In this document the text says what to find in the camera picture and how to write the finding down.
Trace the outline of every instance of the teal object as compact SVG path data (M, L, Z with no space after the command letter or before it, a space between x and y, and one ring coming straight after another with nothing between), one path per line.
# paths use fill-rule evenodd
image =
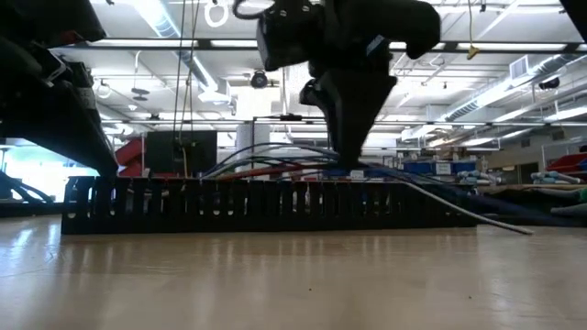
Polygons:
M587 203L587 188L583 188L579 192L579 202Z

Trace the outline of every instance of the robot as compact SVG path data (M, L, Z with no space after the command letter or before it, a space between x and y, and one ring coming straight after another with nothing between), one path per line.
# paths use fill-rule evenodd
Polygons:
M340 165L353 168L375 117L397 78L389 75L392 41L405 42L418 59L440 41L437 11L415 0L276 0L257 14L257 43L266 71L308 62L313 77L300 103L324 113L331 145Z

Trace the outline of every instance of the white ceiling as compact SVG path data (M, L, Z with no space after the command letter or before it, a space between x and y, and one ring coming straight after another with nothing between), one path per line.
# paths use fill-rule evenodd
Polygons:
M108 5L103 0L92 0L94 9L102 22L110 38L156 38L150 25L140 15L137 6L148 6L149 3L159 0L118 0L115 5ZM168 11L177 24L182 22L182 0L161 0L166 3ZM267 6L265 0L250 0L255 6ZM467 8L466 0L428 0L434 5L443 5L438 9L442 14L443 40L469 39L469 14L461 9ZM483 41L502 42L581 42L581 36L570 22L567 15L559 14L558 1L554 0L488 0L491 8L503 6L507 8L512 3L520 6L512 14L502 17L495 11L479 13L479 7L473 8L472 35L482 35ZM196 9L197 1L188 1L185 6L185 22L183 24L186 36L191 34L193 26L192 10ZM230 13L226 24L221 27L210 27L206 22L205 8L208 0L200 1L200 11L197 16L195 36L197 38L244 38L254 39L256 23L253 21L241 21ZM549 13L528 14L531 10L548 10ZM219 20L223 15L221 7L215 7L210 12L213 21ZM183 105L185 93L184 80L187 74L186 67L181 64L180 88L177 89L178 59L170 51L145 50L139 55L138 72L135 73L135 52L125 50L100 50L85 49L60 49L60 53L69 59L84 61L92 69L95 78L107 83L113 93L106 99L98 98L104 106L110 107L123 116L132 118L146 118L150 113L172 113L175 108L176 90L178 91L178 103ZM260 56L256 51L198 51L195 54L206 69L215 78L228 79L233 86L247 85L249 75L255 70L261 69ZM403 54L394 54L392 74L400 78L399 84L393 89L388 98L382 114L384 115L410 115L414 119L426 118L427 105L451 105L468 94L483 87L486 83L508 73L509 64L521 57L521 55L492 55L479 54L473 60L467 60L466 55L453 54L427 54L419 60L409 60ZM577 64L578 68L584 67L583 63ZM310 79L305 65L297 65L287 69L287 77L284 85L290 93L291 104L289 111L303 115L319 115L319 110L297 103L297 93L307 80ZM563 76L561 88L568 88L574 83L585 78L585 72L577 69ZM270 79L281 83L280 71L270 72ZM135 102L135 96L130 89L136 86L151 91L147 102ZM233 88L233 94L248 92L249 87ZM195 112L215 111L225 118L231 118L227 106L205 104L197 100L197 91L194 89L194 101L192 108ZM272 93L274 109L279 106L281 94L276 88ZM499 103L500 108L515 110L520 106L532 102L529 89L525 89L507 100ZM136 105L138 108L130 111L128 105ZM238 117L246 117L247 110L238 109ZM402 127L389 128L397 131Z

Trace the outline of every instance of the floor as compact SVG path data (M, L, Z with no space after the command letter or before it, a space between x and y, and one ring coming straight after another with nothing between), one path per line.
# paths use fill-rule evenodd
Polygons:
M0 329L587 329L587 230L60 236L0 220Z

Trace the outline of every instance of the ceiling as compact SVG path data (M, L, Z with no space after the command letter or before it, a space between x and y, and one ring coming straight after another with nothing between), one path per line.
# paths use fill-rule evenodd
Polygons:
M218 0L219 5L212 5L211 0L117 0L109 5L106 0L91 0L103 28L111 39L155 39L158 34L149 24L150 10L157 10L163 5L174 24L181 28L186 38L196 39L254 39L256 23L242 21L227 12L223 22L225 7L232 0ZM499 41L516 44L520 42L555 42L583 43L581 36L566 14L561 14L560 3L552 0L487 0L488 10L481 13L480 0L472 0L471 34L475 41ZM469 41L470 16L466 0L428 0L435 5L442 17L443 40ZM265 0L249 0L245 10L255 11L267 7ZM320 116L317 108L300 105L297 102L299 90L310 79L305 65L296 65L284 71L268 72L274 87L254 91L249 87L250 75L262 69L260 56L252 50L204 50L194 55L216 81L226 80L232 86L231 93L236 99L235 110L228 104L201 102L197 97L201 91L193 85L193 97L190 113L189 102L183 107L188 89L185 79L188 69L183 63L178 65L178 57L168 50L92 50L92 49L56 49L67 59L84 61L92 69L96 79L94 90L101 109L106 109L109 118L146 119L151 114L160 114L172 119L177 116L194 119L251 119L257 110L250 102L243 100L269 100L270 114L283 112L283 100L287 100L286 109L290 113ZM487 54L481 52L472 60L466 54L431 53L418 60L408 59L402 52L394 53L391 62L391 74L400 82L394 87L382 111L380 120L416 121L436 120L443 109L467 98L486 84L494 82L509 74L509 65L518 60L522 54ZM497 114L514 111L522 106L531 105L537 99L549 97L555 93L570 89L584 83L587 78L587 60L581 60L560 72L560 87L551 91L534 91L530 85L522 86L515 93L488 104L478 121L491 121ZM133 87L150 91L148 101L135 101L136 96L130 90ZM169 129L171 126L156 126L157 129ZM139 131L144 126L133 126ZM210 126L195 126L194 129L210 129ZM223 130L232 130L234 126L224 126ZM324 126L315 126L314 131L322 131ZM386 126L381 131L388 131L390 137L405 130L405 126ZM306 127L294 126L293 132L307 131Z

